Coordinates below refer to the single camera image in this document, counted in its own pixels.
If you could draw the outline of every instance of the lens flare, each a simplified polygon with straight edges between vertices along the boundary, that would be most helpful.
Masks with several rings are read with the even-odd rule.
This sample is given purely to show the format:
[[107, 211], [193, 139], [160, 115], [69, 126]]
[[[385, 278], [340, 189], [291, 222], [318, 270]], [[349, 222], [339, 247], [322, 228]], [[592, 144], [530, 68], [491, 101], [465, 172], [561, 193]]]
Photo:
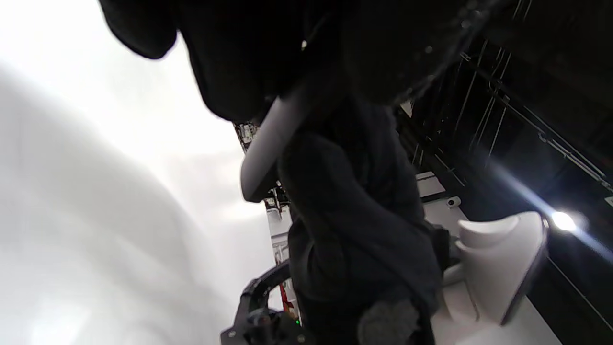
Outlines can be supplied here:
[[577, 224], [575, 224], [573, 218], [564, 212], [554, 212], [551, 215], [551, 220], [554, 221], [555, 227], [562, 231], [577, 230]]

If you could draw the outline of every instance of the white wall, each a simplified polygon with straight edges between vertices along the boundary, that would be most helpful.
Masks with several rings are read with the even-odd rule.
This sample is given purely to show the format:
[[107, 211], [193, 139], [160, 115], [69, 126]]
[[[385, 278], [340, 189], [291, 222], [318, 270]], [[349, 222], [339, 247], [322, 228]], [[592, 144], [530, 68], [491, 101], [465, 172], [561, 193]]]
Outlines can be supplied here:
[[0, 343], [217, 343], [274, 259], [184, 46], [146, 61], [96, 1], [25, 0], [0, 47]]

